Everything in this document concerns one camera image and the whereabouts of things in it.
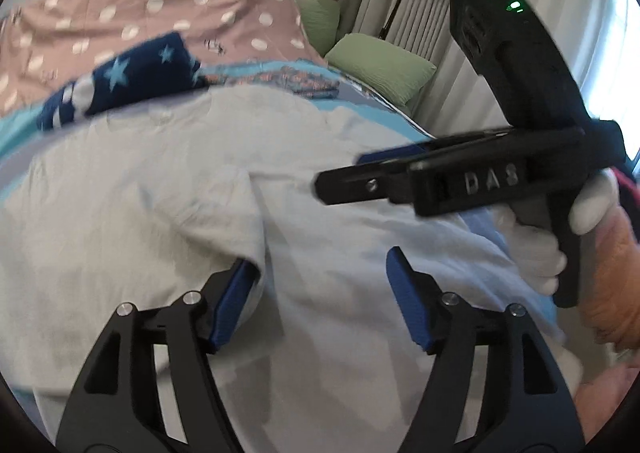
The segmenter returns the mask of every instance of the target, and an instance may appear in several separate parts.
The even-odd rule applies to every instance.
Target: pink polka dot blanket
[[[36,0],[0,26],[0,116],[174,30],[203,65],[323,64],[294,0]]]

